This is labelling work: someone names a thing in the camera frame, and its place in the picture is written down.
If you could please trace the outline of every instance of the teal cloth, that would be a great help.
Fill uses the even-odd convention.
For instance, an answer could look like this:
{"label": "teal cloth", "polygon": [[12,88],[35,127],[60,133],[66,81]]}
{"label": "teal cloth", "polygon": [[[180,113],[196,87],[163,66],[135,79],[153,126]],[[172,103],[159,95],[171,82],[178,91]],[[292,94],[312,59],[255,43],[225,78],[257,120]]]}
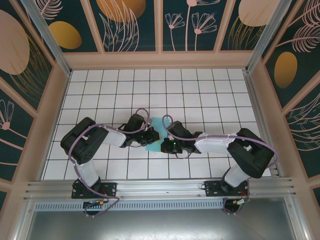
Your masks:
{"label": "teal cloth", "polygon": [[[168,127],[170,124],[170,120],[168,118],[164,119],[164,125]],[[149,144],[146,146],[145,150],[151,152],[161,152],[161,144],[164,142],[164,138],[168,136],[164,126],[162,125],[162,117],[153,117],[151,127],[154,128],[160,135],[160,140]]]}

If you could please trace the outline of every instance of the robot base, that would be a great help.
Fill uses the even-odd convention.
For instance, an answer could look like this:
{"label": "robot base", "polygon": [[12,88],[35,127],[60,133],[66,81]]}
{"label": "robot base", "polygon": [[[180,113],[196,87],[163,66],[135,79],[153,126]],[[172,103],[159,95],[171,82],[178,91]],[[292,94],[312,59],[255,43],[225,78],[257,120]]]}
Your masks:
{"label": "robot base", "polygon": [[[115,182],[102,182],[99,186],[100,194],[107,196],[116,196],[117,183]],[[76,182],[72,185],[72,199],[102,199],[102,196],[96,195],[89,191],[81,182]]]}
{"label": "robot base", "polygon": [[218,181],[205,181],[202,185],[202,189],[205,190],[207,197],[241,197],[241,189],[246,195],[248,195],[248,182],[243,181],[238,187],[233,187],[230,191],[226,192],[222,190],[222,183]]}

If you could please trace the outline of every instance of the perforated metal strip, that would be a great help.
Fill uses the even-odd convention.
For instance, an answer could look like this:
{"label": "perforated metal strip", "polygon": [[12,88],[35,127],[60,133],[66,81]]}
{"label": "perforated metal strip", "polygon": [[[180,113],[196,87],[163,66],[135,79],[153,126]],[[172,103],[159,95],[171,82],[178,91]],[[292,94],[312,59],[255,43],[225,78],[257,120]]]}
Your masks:
{"label": "perforated metal strip", "polygon": [[[95,206],[88,211],[103,210],[111,203]],[[223,199],[203,200],[158,200],[158,201],[120,201],[110,211],[145,211],[145,210],[191,210],[222,209]],[[75,212],[83,211],[83,202],[37,202],[35,212]]]}

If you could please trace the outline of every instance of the gray metal surface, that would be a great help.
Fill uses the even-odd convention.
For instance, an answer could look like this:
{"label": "gray metal surface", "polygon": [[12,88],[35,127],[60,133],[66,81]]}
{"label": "gray metal surface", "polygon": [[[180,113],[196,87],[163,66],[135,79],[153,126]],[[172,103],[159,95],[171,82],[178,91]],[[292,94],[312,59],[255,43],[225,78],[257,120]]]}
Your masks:
{"label": "gray metal surface", "polygon": [[35,212],[28,240],[294,240],[284,201],[253,199],[237,215],[221,209]]}

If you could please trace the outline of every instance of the white tile floor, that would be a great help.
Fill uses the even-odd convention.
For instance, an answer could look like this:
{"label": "white tile floor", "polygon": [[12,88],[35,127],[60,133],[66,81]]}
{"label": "white tile floor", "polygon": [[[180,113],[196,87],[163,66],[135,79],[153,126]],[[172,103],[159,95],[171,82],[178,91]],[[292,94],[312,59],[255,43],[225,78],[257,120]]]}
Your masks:
{"label": "white tile floor", "polygon": [[[168,113],[191,132],[231,134],[243,127],[259,135],[241,69],[75,70],[42,179],[76,179],[60,141],[84,117],[119,127],[137,108],[149,109],[151,117]],[[177,159],[144,147],[106,145],[94,164],[101,179],[189,179],[220,178],[235,161],[214,152]]]}

